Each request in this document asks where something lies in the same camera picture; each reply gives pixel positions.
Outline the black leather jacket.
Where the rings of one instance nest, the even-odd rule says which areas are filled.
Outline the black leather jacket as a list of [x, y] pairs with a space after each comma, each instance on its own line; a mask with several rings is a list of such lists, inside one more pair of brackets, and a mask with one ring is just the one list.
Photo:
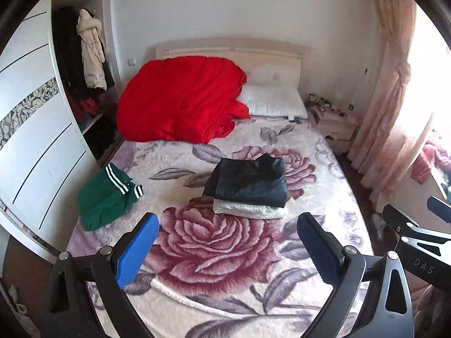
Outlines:
[[255, 160], [222, 158], [206, 181], [203, 195], [222, 201], [283, 208], [288, 201], [283, 160], [268, 154]]

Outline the clothes pile on windowsill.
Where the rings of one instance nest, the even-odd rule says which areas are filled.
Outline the clothes pile on windowsill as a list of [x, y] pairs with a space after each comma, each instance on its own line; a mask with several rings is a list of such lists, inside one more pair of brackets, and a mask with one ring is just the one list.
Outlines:
[[450, 157], [440, 145], [433, 141], [427, 141], [412, 165], [410, 177], [423, 184], [435, 166], [442, 169], [445, 174], [450, 173]]

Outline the white slipper on floor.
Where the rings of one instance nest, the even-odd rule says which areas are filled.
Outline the white slipper on floor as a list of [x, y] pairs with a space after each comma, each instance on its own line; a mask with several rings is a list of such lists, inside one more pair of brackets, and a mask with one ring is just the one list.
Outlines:
[[373, 227], [375, 229], [376, 239], [382, 240], [384, 237], [384, 229], [386, 228], [387, 224], [382, 219], [380, 214], [373, 214], [371, 216], [371, 221], [372, 221]]

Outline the pink floral curtain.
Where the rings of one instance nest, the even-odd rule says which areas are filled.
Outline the pink floral curtain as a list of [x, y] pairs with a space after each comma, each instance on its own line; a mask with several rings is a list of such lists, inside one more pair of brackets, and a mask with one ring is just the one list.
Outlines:
[[413, 164], [432, 125], [424, 110], [406, 124], [406, 95], [411, 78], [408, 62], [414, 38], [417, 5], [414, 0], [373, 0], [384, 39], [381, 70], [371, 104], [351, 146], [351, 167], [362, 175], [369, 200], [380, 212]]

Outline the green striped garment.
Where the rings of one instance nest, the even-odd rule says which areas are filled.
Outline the green striped garment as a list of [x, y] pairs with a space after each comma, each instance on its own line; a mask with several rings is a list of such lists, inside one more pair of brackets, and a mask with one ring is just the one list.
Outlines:
[[117, 220], [128, 212], [144, 194], [114, 163], [101, 169], [79, 191], [77, 204], [84, 230], [94, 231]]

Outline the floral plush bed blanket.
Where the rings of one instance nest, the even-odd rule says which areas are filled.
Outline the floral plush bed blanket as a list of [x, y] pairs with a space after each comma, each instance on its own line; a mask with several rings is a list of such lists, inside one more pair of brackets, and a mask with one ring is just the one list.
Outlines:
[[[203, 195], [223, 158], [283, 160], [289, 199], [277, 220], [218, 214]], [[124, 142], [113, 163], [144, 194], [95, 231], [76, 226], [68, 249], [91, 255], [115, 244], [150, 211], [156, 243], [125, 293], [156, 337], [300, 337], [319, 313], [325, 284], [297, 234], [309, 212], [342, 245], [372, 254], [349, 183], [320, 133], [305, 120], [255, 117], [207, 144]]]

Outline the beige bedside nightstand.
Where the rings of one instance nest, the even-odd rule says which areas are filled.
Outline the beige bedside nightstand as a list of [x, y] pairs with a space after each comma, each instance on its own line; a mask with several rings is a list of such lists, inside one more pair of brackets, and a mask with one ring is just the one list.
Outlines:
[[322, 112], [317, 106], [311, 106], [307, 112], [316, 122], [317, 130], [326, 139], [335, 154], [348, 153], [358, 122], [345, 112], [334, 112], [329, 108]]

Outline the white folded fleece garment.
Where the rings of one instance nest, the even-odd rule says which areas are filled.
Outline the white folded fleece garment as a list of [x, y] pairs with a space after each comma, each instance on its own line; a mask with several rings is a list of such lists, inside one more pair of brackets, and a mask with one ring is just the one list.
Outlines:
[[214, 199], [213, 211], [216, 214], [229, 214], [256, 220], [281, 219], [288, 215], [285, 208], [275, 208], [266, 205], [244, 204], [233, 201]]

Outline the white sliding wardrobe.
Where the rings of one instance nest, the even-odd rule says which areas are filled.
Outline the white sliding wardrobe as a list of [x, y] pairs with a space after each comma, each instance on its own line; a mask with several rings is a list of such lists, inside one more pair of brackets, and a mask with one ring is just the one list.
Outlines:
[[[1, 0], [1, 226], [53, 262], [76, 196], [121, 143], [110, 0]], [[107, 90], [86, 86], [79, 11], [102, 23]]]

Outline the white pillow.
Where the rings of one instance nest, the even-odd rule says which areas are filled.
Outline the white pillow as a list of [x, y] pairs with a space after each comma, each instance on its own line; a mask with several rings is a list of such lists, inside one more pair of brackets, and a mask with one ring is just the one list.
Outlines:
[[245, 84], [238, 101], [248, 107], [252, 116], [308, 118], [301, 96], [292, 86]]

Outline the red quilt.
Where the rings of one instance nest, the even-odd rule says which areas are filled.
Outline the red quilt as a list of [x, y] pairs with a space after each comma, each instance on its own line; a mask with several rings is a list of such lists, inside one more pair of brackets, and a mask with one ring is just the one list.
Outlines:
[[126, 141], [207, 144], [227, 137], [235, 120], [250, 117], [238, 100], [247, 82], [232, 60], [184, 56], [152, 60], [123, 91], [116, 123]]

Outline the beige bed headboard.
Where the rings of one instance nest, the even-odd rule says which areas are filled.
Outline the beige bed headboard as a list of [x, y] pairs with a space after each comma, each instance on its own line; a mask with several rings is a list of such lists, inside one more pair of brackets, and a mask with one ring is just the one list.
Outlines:
[[205, 37], [164, 41], [156, 58], [185, 56], [226, 58], [239, 66], [254, 85], [300, 88], [303, 48], [298, 44], [251, 37]]

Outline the beige hanging down coat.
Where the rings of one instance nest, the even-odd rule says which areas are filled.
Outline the beige hanging down coat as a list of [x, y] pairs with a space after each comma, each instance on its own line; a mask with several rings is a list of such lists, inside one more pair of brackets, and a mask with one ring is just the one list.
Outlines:
[[105, 72], [105, 54], [102, 49], [100, 33], [102, 23], [99, 19], [92, 17], [86, 9], [79, 11], [76, 32], [81, 39], [83, 72], [88, 88], [101, 88], [107, 90]]

